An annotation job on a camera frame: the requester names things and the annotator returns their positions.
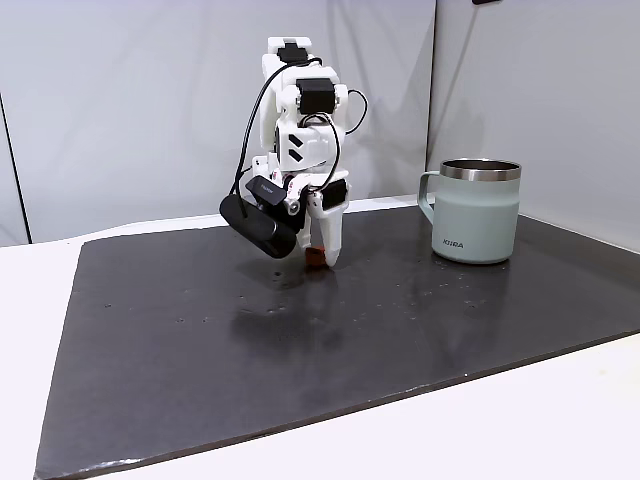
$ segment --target mug handle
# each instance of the mug handle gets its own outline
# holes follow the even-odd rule
[[[422,210],[422,213],[425,214],[431,225],[433,225],[434,212],[431,205],[427,202],[427,182],[429,181],[429,177],[432,175],[440,175],[440,172],[424,172],[420,176],[420,190],[418,190],[418,206],[420,207],[420,210]]]

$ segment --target printed text on mug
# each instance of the printed text on mug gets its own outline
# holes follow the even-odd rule
[[[445,245],[448,245],[449,247],[458,247],[458,248],[464,248],[464,246],[461,243],[458,242],[452,242],[451,240],[447,240],[446,238],[444,239],[444,243]]]

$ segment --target orange object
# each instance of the orange object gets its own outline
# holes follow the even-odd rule
[[[324,248],[309,247],[304,252],[305,264],[311,268],[322,268],[327,266],[327,260],[324,256]]]

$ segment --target white wall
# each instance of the white wall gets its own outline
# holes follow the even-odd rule
[[[0,85],[35,241],[217,212],[267,37],[308,36],[370,99],[353,198],[414,192],[435,0],[0,0]],[[351,119],[360,115],[353,99]],[[258,128],[249,158],[260,152]]]
[[[514,160],[522,212],[640,250],[640,2],[437,9],[429,167]]]
[[[0,111],[0,247],[24,243],[27,243],[27,234]]]

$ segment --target white table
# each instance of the white table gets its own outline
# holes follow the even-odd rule
[[[350,211],[413,205],[352,202]],[[0,478],[33,476],[51,375],[82,244],[224,225],[146,222],[0,249]],[[232,447],[105,478],[640,478],[640,335]]]

